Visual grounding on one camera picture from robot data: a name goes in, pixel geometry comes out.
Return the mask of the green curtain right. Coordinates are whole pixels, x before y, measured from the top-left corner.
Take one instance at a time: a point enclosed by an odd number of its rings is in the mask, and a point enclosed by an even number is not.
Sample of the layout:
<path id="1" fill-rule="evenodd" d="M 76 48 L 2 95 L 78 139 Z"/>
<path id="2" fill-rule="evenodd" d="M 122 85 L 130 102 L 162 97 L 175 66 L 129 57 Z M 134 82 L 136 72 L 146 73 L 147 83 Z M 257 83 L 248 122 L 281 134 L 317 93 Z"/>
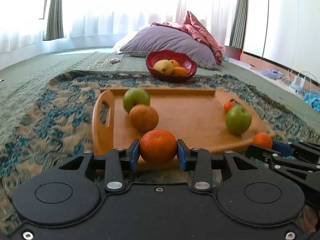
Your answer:
<path id="1" fill-rule="evenodd" d="M 242 49 L 247 22 L 248 0 L 237 0 L 235 18 L 231 31 L 230 45 Z"/>

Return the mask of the large mottled orange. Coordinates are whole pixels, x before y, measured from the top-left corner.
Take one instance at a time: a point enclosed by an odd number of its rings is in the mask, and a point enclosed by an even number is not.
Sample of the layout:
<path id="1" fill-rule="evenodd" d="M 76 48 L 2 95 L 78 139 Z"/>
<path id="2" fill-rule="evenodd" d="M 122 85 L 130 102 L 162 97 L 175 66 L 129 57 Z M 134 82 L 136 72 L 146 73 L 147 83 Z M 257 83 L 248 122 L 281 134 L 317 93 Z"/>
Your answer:
<path id="1" fill-rule="evenodd" d="M 153 130 L 159 122 L 157 111 L 147 105 L 135 105 L 129 112 L 130 124 L 140 132 Z"/>

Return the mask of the green curtain left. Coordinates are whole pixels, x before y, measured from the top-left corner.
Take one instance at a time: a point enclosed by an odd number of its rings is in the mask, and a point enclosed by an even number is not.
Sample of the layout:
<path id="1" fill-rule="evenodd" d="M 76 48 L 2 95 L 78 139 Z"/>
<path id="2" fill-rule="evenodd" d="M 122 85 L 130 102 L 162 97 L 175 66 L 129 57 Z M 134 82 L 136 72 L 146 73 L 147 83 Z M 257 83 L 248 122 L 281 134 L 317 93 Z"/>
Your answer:
<path id="1" fill-rule="evenodd" d="M 62 0 L 50 0 L 43 40 L 52 41 L 63 38 L 63 36 Z"/>

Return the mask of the orange fruit in bowl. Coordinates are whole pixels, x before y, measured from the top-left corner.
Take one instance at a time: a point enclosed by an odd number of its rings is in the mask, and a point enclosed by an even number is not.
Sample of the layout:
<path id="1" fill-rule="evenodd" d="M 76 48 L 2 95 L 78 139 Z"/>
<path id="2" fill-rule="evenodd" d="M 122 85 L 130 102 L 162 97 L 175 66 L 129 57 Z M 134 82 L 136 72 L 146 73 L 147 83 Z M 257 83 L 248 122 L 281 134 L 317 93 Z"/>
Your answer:
<path id="1" fill-rule="evenodd" d="M 175 67 L 179 67 L 179 63 L 176 61 L 176 60 L 169 60 L 172 64 L 172 66 L 175 68 Z"/>
<path id="2" fill-rule="evenodd" d="M 172 76 L 188 76 L 188 71 L 184 67 L 174 67 L 172 71 Z"/>

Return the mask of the large pale green fruit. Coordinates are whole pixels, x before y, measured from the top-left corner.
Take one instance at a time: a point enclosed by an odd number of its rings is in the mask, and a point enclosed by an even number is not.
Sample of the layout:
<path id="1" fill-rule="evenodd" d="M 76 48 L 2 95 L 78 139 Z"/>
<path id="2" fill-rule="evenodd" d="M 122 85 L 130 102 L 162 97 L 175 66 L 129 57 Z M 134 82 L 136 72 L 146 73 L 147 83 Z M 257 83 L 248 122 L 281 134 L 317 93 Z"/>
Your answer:
<path id="1" fill-rule="evenodd" d="M 140 104 L 150 106 L 150 97 L 146 90 L 142 88 L 131 88 L 125 92 L 123 107 L 127 113 L 129 113 L 135 105 Z"/>

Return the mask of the blue cloth on floor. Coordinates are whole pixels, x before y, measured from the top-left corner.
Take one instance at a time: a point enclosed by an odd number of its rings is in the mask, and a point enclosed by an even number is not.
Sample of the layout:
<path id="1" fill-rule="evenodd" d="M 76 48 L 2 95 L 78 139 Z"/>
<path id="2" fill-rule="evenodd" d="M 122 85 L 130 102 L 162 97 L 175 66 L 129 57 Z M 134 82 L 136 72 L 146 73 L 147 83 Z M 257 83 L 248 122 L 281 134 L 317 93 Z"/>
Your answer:
<path id="1" fill-rule="evenodd" d="M 304 102 L 311 106 L 311 108 L 318 113 L 320 112 L 320 94 L 306 93 L 304 95 Z"/>

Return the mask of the lavender cloth on floor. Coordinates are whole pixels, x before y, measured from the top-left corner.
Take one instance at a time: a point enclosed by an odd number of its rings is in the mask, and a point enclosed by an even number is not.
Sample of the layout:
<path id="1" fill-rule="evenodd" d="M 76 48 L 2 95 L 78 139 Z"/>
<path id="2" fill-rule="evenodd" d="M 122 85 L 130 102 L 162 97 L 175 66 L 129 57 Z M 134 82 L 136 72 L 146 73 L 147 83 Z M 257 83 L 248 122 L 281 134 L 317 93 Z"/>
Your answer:
<path id="1" fill-rule="evenodd" d="M 261 72 L 263 74 L 263 76 L 266 76 L 268 78 L 271 78 L 273 80 L 280 80 L 284 74 L 282 72 L 280 72 L 278 69 L 274 69 L 274 68 L 269 68 L 266 70 L 263 70 Z"/>

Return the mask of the red fruit bowl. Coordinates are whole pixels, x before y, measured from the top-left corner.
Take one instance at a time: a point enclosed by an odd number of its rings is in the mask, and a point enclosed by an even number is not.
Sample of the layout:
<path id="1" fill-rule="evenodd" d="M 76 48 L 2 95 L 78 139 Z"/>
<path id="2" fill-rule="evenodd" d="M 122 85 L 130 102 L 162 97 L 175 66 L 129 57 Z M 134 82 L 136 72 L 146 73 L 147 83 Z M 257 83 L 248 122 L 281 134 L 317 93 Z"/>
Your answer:
<path id="1" fill-rule="evenodd" d="M 153 51 L 145 62 L 153 77 L 171 83 L 185 83 L 197 72 L 197 64 L 190 57 L 171 50 Z"/>

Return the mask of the orange fruit in bowl back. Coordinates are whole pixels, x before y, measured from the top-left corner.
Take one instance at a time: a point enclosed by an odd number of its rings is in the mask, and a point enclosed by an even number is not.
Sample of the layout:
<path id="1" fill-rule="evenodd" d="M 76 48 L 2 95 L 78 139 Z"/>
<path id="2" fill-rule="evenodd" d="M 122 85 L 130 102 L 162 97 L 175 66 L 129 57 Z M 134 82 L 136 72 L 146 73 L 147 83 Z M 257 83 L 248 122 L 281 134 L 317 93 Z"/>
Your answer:
<path id="1" fill-rule="evenodd" d="M 179 63 L 176 61 L 176 60 L 169 60 L 172 64 L 172 66 L 175 68 L 175 67 L 179 67 Z"/>

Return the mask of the smooth orange mandarin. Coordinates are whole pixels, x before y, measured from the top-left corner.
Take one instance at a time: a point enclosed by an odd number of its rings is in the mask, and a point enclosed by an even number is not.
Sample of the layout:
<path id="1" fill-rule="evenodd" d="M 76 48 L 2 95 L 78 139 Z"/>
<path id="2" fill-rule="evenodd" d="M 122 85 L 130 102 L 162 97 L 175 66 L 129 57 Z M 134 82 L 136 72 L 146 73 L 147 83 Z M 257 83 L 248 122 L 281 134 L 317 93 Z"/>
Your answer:
<path id="1" fill-rule="evenodd" d="M 172 133 L 154 129 L 142 136 L 139 151 L 146 163 L 157 166 L 166 165 L 176 156 L 177 141 Z"/>

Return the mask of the paisley patterned throw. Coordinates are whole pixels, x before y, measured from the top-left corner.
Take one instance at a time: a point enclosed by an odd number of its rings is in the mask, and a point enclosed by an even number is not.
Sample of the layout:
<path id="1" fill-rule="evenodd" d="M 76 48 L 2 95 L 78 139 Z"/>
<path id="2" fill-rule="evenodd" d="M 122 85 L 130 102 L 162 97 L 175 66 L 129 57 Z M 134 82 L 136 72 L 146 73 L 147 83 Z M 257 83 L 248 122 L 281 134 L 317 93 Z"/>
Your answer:
<path id="1" fill-rule="evenodd" d="M 21 182 L 92 147 L 91 120 L 101 87 L 167 87 L 146 73 L 71 71 L 54 77 L 1 143 L 1 232 L 18 227 L 12 192 Z M 254 85 L 231 75 L 197 76 L 188 88 L 224 88 L 252 106 L 282 142 L 319 143 L 319 117 L 305 123 Z"/>

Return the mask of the green apple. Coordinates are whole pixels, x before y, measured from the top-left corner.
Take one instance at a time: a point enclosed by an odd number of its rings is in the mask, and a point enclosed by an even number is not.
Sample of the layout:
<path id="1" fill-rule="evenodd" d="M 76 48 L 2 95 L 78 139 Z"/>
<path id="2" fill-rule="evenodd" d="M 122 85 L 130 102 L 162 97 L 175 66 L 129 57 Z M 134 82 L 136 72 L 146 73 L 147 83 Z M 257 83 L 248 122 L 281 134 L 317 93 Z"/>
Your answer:
<path id="1" fill-rule="evenodd" d="M 236 136 L 240 136 L 245 133 L 249 129 L 251 122 L 251 113 L 240 105 L 236 105 L 231 108 L 225 119 L 227 130 Z"/>

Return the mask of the small tangerine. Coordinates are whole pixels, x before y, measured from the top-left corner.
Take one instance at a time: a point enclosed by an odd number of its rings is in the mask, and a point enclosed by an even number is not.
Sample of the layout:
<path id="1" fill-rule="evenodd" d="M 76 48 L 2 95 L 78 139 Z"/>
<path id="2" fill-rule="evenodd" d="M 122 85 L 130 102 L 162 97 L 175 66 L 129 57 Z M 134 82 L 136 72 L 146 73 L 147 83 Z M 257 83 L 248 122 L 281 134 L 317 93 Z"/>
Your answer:
<path id="1" fill-rule="evenodd" d="M 235 103 L 234 103 L 233 101 L 227 101 L 227 102 L 224 104 L 224 106 L 223 106 L 223 109 L 224 109 L 224 111 L 225 111 L 225 114 L 227 114 L 228 111 L 229 111 L 230 109 L 232 109 L 234 106 L 235 106 Z"/>
<path id="2" fill-rule="evenodd" d="M 259 147 L 271 149 L 272 146 L 273 146 L 273 141 L 267 134 L 265 134 L 265 133 L 257 133 L 253 137 L 252 144 L 253 145 L 257 145 Z"/>

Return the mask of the green curtain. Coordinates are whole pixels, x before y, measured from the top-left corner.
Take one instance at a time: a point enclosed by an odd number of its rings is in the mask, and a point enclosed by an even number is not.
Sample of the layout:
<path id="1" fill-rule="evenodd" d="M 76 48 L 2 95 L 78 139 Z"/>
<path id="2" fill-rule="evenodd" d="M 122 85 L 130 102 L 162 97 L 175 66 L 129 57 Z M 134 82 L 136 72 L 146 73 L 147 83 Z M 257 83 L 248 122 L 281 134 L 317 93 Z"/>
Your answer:
<path id="1" fill-rule="evenodd" d="M 242 49 L 247 22 L 248 0 L 237 0 L 235 18 L 231 31 L 230 45 Z"/>
<path id="2" fill-rule="evenodd" d="M 63 38 L 63 36 L 62 0 L 50 0 L 43 40 L 52 41 Z"/>

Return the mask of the green quilted bedspread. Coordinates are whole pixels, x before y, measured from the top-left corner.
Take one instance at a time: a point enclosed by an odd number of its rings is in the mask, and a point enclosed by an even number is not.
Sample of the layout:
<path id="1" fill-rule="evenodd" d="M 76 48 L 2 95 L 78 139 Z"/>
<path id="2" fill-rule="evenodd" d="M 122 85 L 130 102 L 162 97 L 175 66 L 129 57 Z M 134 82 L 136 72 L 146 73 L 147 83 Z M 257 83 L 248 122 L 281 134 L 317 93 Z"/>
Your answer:
<path id="1" fill-rule="evenodd" d="M 26 111 L 41 96 L 48 81 L 71 70 L 102 72 L 145 72 L 145 60 L 141 57 L 118 55 L 119 63 L 97 66 L 96 62 L 114 58 L 110 48 L 70 50 L 53 54 L 42 54 L 13 64 L 1 70 L 1 138 L 6 138 L 17 126 Z M 228 74 L 254 85 L 271 99 L 283 104 L 316 132 L 319 131 L 319 113 L 299 97 L 267 81 L 252 70 L 230 62 L 223 62 L 219 70 L 200 68 L 199 75 Z"/>

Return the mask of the yellow pear in bowl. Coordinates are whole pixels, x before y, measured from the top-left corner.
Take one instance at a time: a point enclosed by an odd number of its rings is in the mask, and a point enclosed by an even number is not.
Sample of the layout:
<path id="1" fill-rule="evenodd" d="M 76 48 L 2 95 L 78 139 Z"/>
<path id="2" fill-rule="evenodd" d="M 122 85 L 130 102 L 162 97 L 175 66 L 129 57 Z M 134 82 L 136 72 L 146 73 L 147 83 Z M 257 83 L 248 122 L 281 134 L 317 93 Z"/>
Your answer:
<path id="1" fill-rule="evenodd" d="M 171 75 L 173 68 L 174 67 L 172 66 L 171 62 L 166 59 L 159 60 L 153 65 L 154 70 L 164 75 Z"/>

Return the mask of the pink blanket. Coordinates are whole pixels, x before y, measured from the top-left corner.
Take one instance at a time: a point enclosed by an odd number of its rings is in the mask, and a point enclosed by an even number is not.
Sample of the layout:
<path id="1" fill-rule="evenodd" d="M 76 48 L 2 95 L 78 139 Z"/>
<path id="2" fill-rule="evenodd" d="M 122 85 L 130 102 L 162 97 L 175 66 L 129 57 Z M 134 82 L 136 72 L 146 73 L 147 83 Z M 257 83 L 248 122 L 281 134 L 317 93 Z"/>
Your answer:
<path id="1" fill-rule="evenodd" d="M 153 22 L 151 25 L 173 28 L 189 34 L 195 41 L 205 44 L 212 51 L 217 64 L 222 63 L 223 55 L 226 51 L 225 46 L 217 43 L 215 38 L 209 33 L 209 31 L 192 12 L 186 12 L 181 24 L 170 22 Z"/>

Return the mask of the orange fruit in bowl front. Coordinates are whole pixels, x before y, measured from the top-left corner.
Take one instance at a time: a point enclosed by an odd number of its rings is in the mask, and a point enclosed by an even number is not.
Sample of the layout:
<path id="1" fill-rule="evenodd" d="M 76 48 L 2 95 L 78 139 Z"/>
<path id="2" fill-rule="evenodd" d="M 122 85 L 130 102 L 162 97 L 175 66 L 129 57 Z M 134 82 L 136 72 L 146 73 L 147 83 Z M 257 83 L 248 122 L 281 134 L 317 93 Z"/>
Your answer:
<path id="1" fill-rule="evenodd" d="M 174 67 L 172 71 L 172 76 L 188 76 L 188 71 L 184 67 Z"/>

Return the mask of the purple pillow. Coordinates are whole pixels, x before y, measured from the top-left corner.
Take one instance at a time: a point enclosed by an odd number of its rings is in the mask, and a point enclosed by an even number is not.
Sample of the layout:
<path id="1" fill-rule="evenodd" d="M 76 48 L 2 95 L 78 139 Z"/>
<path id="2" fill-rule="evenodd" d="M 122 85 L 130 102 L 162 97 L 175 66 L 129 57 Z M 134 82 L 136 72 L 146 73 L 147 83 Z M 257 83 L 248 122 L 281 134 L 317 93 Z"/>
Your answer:
<path id="1" fill-rule="evenodd" d="M 120 48 L 122 53 L 135 57 L 147 57 L 153 51 L 170 50 L 190 57 L 200 68 L 218 70 L 210 48 L 180 30 L 152 25 L 140 30 L 127 44 Z"/>

